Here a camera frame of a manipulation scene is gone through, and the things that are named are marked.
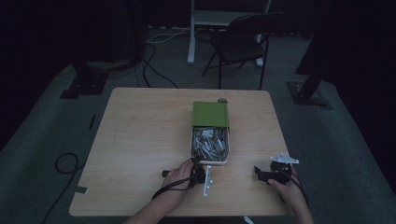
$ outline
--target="gray carpet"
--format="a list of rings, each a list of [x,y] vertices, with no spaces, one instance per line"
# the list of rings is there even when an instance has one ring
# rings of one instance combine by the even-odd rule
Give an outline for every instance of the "gray carpet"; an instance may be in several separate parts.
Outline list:
[[[208,39],[208,35],[198,35]],[[294,72],[310,40],[273,37],[263,89],[269,91],[289,153],[299,159],[299,175],[307,187],[310,207],[317,223],[396,223],[396,198],[379,171],[370,150],[340,100],[336,89],[320,83],[319,89],[332,110],[295,105],[287,81],[304,82]],[[150,64],[180,88],[216,89],[217,70],[201,73],[213,49],[197,40],[195,64],[187,64],[189,39],[177,36],[154,44]],[[153,52],[146,48],[145,59]],[[93,63],[105,69],[113,63]],[[0,223],[41,223],[52,203],[66,186],[70,175],[54,167],[65,152],[78,155],[79,164],[88,157],[106,102],[116,87],[141,87],[143,66],[113,72],[102,95],[60,99],[69,88],[75,71],[67,66],[48,86],[35,108],[0,154]],[[174,88],[152,70],[146,70],[153,88]],[[242,69],[224,69],[223,89],[256,90],[260,68],[247,63]],[[96,120],[92,127],[92,115]],[[73,160],[62,160],[71,169]],[[46,223],[121,223],[126,217],[71,217],[68,208],[81,171],[56,204]],[[292,217],[253,217],[254,223],[294,223]],[[163,223],[244,223],[241,217],[166,218]]]

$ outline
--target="table leg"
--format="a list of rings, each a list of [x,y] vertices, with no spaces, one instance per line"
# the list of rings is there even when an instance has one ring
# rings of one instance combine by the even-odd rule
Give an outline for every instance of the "table leg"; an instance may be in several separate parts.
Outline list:
[[[195,55],[195,1],[191,0],[190,45],[187,64],[194,64]]]
[[[264,14],[268,13],[268,9],[270,8],[271,5],[271,0],[265,0],[265,4],[264,4]],[[257,42],[260,42],[260,39],[262,38],[261,35],[257,35]],[[262,67],[262,58],[260,59],[256,59],[256,64],[258,67]]]

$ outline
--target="wooden table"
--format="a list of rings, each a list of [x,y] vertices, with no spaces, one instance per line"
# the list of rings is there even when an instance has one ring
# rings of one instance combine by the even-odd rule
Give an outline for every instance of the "wooden table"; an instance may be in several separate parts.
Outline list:
[[[288,153],[266,91],[116,88],[93,142],[72,216],[130,216],[163,182],[162,170],[191,156],[192,102],[228,100],[230,154],[212,166],[208,196],[196,185],[169,216],[290,215],[279,194],[257,180],[253,167],[269,171],[270,156]]]

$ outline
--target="green lid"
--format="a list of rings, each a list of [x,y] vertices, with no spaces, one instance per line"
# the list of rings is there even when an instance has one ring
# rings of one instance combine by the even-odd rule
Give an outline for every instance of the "green lid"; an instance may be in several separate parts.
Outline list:
[[[230,127],[227,103],[194,102],[192,126]]]

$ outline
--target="cable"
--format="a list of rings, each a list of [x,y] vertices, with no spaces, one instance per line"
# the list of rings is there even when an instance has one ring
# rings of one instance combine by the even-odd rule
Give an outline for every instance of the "cable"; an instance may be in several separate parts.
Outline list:
[[[173,82],[171,79],[169,79],[169,78],[167,78],[167,77],[161,75],[159,72],[157,72],[157,71],[149,64],[149,62],[151,61],[151,59],[154,57],[154,54],[155,54],[155,47],[152,46],[152,45],[150,45],[149,43],[147,43],[147,45],[149,45],[149,46],[152,47],[152,49],[153,49],[153,52],[152,52],[151,56],[149,57],[149,59],[148,59],[147,61],[142,57],[142,61],[144,61],[144,62],[146,63],[145,66],[143,67],[143,79],[145,79],[146,84],[148,85],[148,87],[151,88],[151,86],[149,85],[149,81],[148,81],[148,79],[147,79],[147,77],[146,77],[146,67],[147,67],[147,66],[148,66],[149,68],[151,68],[151,70],[152,70],[153,72],[155,72],[158,76],[160,76],[160,77],[162,77],[163,79],[169,81],[170,83],[172,83],[172,85],[174,85],[174,86],[178,89],[178,85],[175,84],[175,82]]]
[[[70,171],[64,171],[61,168],[59,168],[59,164],[58,162],[61,160],[61,158],[65,157],[65,156],[72,156],[75,159],[75,166],[73,170]],[[62,193],[58,196],[58,198],[55,200],[55,202],[52,204],[52,206],[50,207],[49,211],[47,212],[47,214],[45,215],[42,224],[45,224],[48,217],[50,216],[50,212],[52,211],[52,209],[55,207],[56,203],[59,202],[59,200],[62,198],[62,196],[64,196],[64,193],[67,191],[67,189],[69,188],[70,184],[72,183],[74,177],[76,176],[77,171],[79,171],[81,168],[83,168],[85,166],[85,162],[82,163],[81,165],[79,165],[78,162],[78,156],[74,153],[71,152],[66,152],[64,154],[62,154],[61,156],[59,156],[56,161],[55,161],[55,169],[56,171],[58,171],[59,173],[63,174],[63,175],[70,175],[70,179],[67,182],[67,185],[64,187],[64,190],[62,191]]]
[[[304,198],[305,198],[306,205],[308,205],[308,207],[309,207],[308,195],[306,195],[303,186],[300,185],[300,184],[299,184],[295,179],[293,179],[291,176],[289,176],[288,174],[286,174],[285,172],[283,172],[281,169],[277,169],[277,168],[276,168],[276,170],[279,171],[282,175],[286,176],[289,180],[291,180],[291,181],[300,189],[301,193],[303,194],[303,196],[304,196]],[[300,181],[300,178],[299,178],[296,174],[294,174],[294,173],[291,173],[291,174],[294,175],[294,176],[296,176],[296,177],[297,177],[297,180],[298,180],[300,183],[302,183],[302,182]]]
[[[175,37],[175,36],[182,35],[182,34],[183,34],[186,30],[188,30],[189,28],[190,28],[190,26],[187,27],[187,28],[184,28],[182,31],[180,31],[179,33],[176,33],[176,34],[159,34],[159,35],[155,35],[155,36],[151,37],[150,39],[146,40],[146,43],[149,43],[149,44],[161,44],[161,43],[165,43],[166,41],[172,39],[172,38]],[[159,42],[152,42],[152,41],[151,41],[152,39],[154,39],[154,38],[156,38],[156,37],[158,37],[158,36],[162,36],[162,35],[170,35],[170,37],[166,38],[166,39],[163,40],[163,41],[159,41]]]
[[[175,181],[173,183],[166,185],[165,187],[163,187],[163,188],[159,189],[157,192],[155,192],[155,194],[152,196],[151,200],[155,199],[158,195],[160,195],[168,190],[188,190],[188,189],[190,189],[191,187],[188,187],[186,189],[171,189],[171,188],[174,186],[180,185],[188,180],[191,180],[195,177],[196,177],[196,175],[191,175],[190,177],[187,177],[185,179],[181,179],[181,180],[178,180],[178,181]]]
[[[135,72],[136,69],[137,69],[137,67],[138,67],[138,65],[139,65],[139,64],[137,64],[137,65],[134,67],[134,69],[133,69],[132,71],[128,71],[128,72],[126,72],[126,73],[124,73],[124,74],[121,74],[121,75],[110,75],[108,78],[125,77],[125,76],[131,74],[132,72]]]
[[[93,65],[90,65],[90,68],[93,72],[98,72],[98,73],[112,73],[112,72],[118,72],[118,71],[127,71],[130,70],[131,68],[135,68],[138,63],[140,62],[139,58],[134,58],[130,60],[128,63],[115,66],[115,67],[110,67],[110,68],[98,68]]]
[[[134,70],[134,76],[136,77],[137,87],[139,88],[139,87],[140,87],[140,80],[139,80],[139,76],[138,76],[137,73],[136,73],[136,70],[137,70],[137,69]]]

